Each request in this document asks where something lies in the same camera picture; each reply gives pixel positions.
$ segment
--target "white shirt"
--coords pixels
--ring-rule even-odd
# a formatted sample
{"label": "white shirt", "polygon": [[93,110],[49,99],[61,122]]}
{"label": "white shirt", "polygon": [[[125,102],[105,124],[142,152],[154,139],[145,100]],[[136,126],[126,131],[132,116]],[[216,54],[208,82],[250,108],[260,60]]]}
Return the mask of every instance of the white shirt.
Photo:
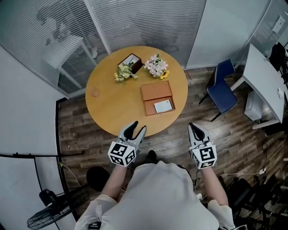
{"label": "white shirt", "polygon": [[193,192],[185,169],[175,164],[136,168],[120,202],[100,195],[90,203],[75,230],[101,222],[101,230],[217,230],[235,228],[232,210],[212,200],[206,209]]}

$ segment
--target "card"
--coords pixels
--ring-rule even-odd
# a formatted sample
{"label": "card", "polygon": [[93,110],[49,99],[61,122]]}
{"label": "card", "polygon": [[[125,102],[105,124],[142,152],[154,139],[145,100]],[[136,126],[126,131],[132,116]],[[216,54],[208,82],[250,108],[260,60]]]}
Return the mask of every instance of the card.
{"label": "card", "polygon": [[131,54],[124,61],[122,61],[122,63],[125,65],[128,65],[129,63],[135,64],[138,60],[139,60],[139,58],[137,58],[135,55]]}
{"label": "card", "polygon": [[166,112],[172,109],[170,100],[155,103],[154,106],[157,113]]}

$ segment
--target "desk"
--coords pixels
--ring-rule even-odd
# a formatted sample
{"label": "desk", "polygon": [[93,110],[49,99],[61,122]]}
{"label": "desk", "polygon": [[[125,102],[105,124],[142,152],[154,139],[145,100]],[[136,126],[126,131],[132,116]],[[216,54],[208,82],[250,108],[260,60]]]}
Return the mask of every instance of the desk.
{"label": "desk", "polygon": [[278,122],[282,123],[284,97],[279,98],[277,89],[280,88],[284,92],[284,81],[270,62],[252,44],[249,47],[243,76],[231,86],[231,90],[235,90],[244,81],[267,104],[275,117],[273,120],[253,125],[252,129],[262,128]]}
{"label": "desk", "polygon": [[75,52],[75,50],[82,46],[85,53],[96,66],[95,60],[92,58],[89,50],[85,46],[82,37],[69,35],[62,42],[53,42],[46,46],[42,59],[46,61],[53,68],[58,69],[62,74],[64,74],[70,81],[72,81],[78,88],[82,86],[72,78],[63,68],[62,65],[68,60],[68,58]]}
{"label": "desk", "polygon": [[[167,62],[170,74],[164,80],[170,83],[175,104],[174,111],[146,116],[140,87],[143,84],[162,80],[153,78],[144,66],[136,73],[137,79],[127,79],[122,83],[114,80],[117,65],[131,53],[140,57],[142,62],[159,53]],[[93,96],[95,90],[99,92],[98,97]],[[185,73],[173,57],[152,47],[132,46],[110,54],[96,66],[88,79],[85,99],[93,120],[108,133],[118,136],[125,125],[137,120],[139,124],[135,133],[146,125],[146,136],[151,136],[164,130],[176,120],[186,104],[187,95],[188,85]]]}

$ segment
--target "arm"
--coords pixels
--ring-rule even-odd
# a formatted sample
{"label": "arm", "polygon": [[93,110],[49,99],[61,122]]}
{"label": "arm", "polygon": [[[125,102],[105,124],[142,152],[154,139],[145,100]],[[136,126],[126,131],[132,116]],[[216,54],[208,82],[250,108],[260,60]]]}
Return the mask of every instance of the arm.
{"label": "arm", "polygon": [[110,196],[114,200],[118,200],[120,191],[125,179],[127,168],[115,165],[108,181],[106,182],[101,194]]}
{"label": "arm", "polygon": [[219,205],[228,205],[227,195],[211,167],[201,169],[207,197],[215,199]]}

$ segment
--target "window blinds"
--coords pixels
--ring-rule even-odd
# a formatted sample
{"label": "window blinds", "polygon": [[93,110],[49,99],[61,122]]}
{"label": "window blinds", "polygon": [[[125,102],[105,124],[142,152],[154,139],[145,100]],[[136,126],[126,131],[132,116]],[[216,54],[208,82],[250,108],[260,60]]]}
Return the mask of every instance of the window blinds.
{"label": "window blinds", "polygon": [[2,0],[0,44],[62,92],[108,53],[146,45],[186,66],[206,0]]}
{"label": "window blinds", "polygon": [[2,0],[0,44],[66,93],[84,88],[107,55],[82,0]]}
{"label": "window blinds", "polygon": [[146,45],[186,66],[205,0],[89,0],[111,51]]}

